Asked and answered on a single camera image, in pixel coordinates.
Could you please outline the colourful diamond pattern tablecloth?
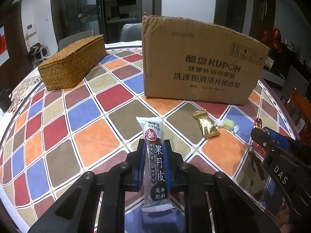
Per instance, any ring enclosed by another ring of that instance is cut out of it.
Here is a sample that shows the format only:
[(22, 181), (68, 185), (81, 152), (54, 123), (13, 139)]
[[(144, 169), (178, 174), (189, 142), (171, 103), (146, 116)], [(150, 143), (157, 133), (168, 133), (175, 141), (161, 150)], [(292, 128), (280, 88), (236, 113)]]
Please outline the colourful diamond pattern tablecloth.
[[(231, 119), (237, 133), (215, 126), (204, 138), (192, 111), (215, 122)], [(84, 172), (108, 171), (136, 150), (137, 116), (157, 116), (164, 136), (185, 162), (206, 173), (224, 171), (269, 216), (284, 200), (261, 167), (262, 149), (251, 140), (256, 118), (297, 137), (271, 88), (259, 80), (246, 104), (148, 99), (143, 93), (139, 48), (110, 50), (74, 88), (49, 91), (40, 81), (14, 114), (1, 114), (1, 202), (18, 232), (29, 228)]]

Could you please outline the red foil balloon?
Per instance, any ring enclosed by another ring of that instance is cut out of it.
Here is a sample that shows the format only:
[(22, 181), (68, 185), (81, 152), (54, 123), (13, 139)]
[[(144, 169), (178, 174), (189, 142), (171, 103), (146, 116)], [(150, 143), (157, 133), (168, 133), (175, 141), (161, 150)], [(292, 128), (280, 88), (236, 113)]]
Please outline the red foil balloon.
[(271, 50), (281, 53), (281, 32), (278, 28), (273, 30), (265, 30), (263, 32), (261, 42), (268, 46)]

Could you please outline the dark fruit leather bar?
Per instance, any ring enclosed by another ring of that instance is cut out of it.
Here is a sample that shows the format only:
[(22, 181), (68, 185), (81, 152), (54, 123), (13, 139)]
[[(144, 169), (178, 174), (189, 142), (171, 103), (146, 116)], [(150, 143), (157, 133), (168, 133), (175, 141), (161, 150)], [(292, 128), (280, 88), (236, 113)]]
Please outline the dark fruit leather bar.
[(164, 170), (164, 131), (160, 117), (136, 117), (145, 140), (143, 212), (163, 212), (173, 209), (166, 186)]

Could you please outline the gold candy packet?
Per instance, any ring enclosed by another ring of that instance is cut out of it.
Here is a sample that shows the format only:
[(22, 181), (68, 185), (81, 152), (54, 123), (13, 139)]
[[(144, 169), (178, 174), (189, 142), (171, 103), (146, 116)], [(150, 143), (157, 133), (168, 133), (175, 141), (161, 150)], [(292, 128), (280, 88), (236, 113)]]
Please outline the gold candy packet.
[(220, 132), (215, 127), (215, 122), (209, 117), (205, 109), (192, 111), (192, 116), (197, 120), (204, 138), (209, 139), (220, 135)]

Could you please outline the brown twisted candy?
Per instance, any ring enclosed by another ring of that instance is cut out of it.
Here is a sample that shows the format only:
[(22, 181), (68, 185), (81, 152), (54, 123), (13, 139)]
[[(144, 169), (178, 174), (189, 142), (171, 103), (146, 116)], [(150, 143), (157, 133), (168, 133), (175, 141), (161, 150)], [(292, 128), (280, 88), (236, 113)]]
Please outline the brown twisted candy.
[(262, 129), (262, 127), (263, 127), (263, 122), (262, 122), (261, 118), (258, 117), (258, 118), (255, 119), (255, 121), (254, 121), (254, 126), (255, 126), (256, 128)]

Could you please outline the grey dining chair right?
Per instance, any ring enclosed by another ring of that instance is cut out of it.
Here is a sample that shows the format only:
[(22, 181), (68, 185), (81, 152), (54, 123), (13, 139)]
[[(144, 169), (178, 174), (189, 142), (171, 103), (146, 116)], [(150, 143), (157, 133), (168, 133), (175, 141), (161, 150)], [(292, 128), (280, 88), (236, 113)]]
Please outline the grey dining chair right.
[(142, 24), (125, 24), (121, 29), (120, 41), (132, 42), (142, 40)]

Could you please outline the white shoe rack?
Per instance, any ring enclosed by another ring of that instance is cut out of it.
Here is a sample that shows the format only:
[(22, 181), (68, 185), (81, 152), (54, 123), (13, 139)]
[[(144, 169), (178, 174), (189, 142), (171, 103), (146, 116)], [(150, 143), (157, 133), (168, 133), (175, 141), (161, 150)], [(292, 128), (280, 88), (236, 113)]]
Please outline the white shoe rack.
[(30, 58), (33, 67), (36, 68), (43, 61), (47, 60), (50, 57), (50, 54), (47, 46), (41, 43), (36, 43), (30, 47), (28, 57)]

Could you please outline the red wooden chair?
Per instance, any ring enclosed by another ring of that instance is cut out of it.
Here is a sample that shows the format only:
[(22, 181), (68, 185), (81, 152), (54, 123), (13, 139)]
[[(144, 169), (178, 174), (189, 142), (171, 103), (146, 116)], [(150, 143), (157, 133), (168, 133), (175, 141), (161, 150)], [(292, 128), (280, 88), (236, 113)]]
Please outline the red wooden chair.
[(289, 111), (290, 117), (296, 115), (294, 125), (295, 127), (301, 126), (300, 131), (297, 131), (300, 140), (310, 145), (310, 102), (298, 92), (297, 87), (285, 102), (285, 108)]

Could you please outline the grey chair at right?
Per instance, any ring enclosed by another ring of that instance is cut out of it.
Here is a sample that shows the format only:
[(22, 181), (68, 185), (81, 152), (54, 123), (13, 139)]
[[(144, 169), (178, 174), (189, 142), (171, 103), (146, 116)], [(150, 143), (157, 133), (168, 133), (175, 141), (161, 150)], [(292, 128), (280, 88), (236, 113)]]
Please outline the grey chair at right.
[(308, 81), (293, 66), (290, 66), (288, 76), (281, 90), (280, 100), (287, 102), (295, 88), (302, 97), (305, 97)]

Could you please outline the red fu door poster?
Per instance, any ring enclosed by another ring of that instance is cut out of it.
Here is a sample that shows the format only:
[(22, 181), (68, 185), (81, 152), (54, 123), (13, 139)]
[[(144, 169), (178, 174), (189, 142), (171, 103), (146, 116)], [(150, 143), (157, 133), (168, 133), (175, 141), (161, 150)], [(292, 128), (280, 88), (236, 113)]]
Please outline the red fu door poster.
[(5, 28), (1, 26), (0, 28), (0, 66), (2, 66), (6, 61), (10, 58), (7, 43), (6, 43), (6, 35)]

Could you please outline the pale green candy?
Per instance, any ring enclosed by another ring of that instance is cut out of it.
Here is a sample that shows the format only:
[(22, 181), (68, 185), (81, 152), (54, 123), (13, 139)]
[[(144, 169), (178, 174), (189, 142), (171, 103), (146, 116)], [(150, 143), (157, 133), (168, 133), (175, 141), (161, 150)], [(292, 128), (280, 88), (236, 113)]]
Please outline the pale green candy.
[(228, 131), (233, 131), (234, 133), (237, 133), (239, 130), (239, 126), (235, 124), (233, 120), (227, 118), (224, 118), (222, 120), (216, 120), (215, 126), (222, 127)]

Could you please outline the brown cardboard box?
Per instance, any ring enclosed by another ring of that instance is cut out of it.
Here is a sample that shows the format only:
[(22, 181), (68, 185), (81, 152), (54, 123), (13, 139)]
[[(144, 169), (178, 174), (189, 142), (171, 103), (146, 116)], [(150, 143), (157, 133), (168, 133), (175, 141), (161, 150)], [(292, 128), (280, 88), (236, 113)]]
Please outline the brown cardboard box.
[(261, 76), (269, 48), (216, 24), (192, 19), (142, 19), (144, 94), (243, 105)]

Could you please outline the woven wicker basket box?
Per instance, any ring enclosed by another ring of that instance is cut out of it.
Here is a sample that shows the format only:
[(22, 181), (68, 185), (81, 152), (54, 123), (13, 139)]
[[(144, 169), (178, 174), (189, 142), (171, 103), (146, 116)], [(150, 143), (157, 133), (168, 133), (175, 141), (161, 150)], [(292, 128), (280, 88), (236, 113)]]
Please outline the woven wicker basket box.
[(104, 36), (80, 39), (38, 66), (47, 90), (75, 87), (107, 55)]

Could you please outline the grey dining chair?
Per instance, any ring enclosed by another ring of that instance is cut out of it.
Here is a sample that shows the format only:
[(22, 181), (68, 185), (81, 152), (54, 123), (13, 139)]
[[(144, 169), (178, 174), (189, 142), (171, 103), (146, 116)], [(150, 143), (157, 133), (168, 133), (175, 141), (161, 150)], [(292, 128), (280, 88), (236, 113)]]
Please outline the grey dining chair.
[(125, 24), (121, 29), (120, 41), (132, 42), (142, 40), (142, 24)]
[(85, 30), (83, 32), (79, 32), (79, 33), (73, 34), (71, 36), (65, 37), (59, 41), (58, 51), (62, 50), (63, 48), (69, 46), (70, 44), (72, 44), (72, 43), (74, 43), (80, 39), (92, 37), (94, 35), (95, 35), (94, 30)]

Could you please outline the floral placemat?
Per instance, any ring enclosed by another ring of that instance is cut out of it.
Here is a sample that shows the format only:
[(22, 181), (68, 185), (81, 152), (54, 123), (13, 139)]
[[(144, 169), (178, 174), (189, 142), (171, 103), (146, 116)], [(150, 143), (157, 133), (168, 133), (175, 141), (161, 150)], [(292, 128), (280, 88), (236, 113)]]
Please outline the floral placemat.
[(25, 78), (17, 87), (13, 90), (13, 96), (11, 98), (11, 105), (8, 109), (8, 113), (14, 114), (20, 104), (32, 91), (32, 89), (41, 81), (41, 76), (36, 75), (33, 77)]

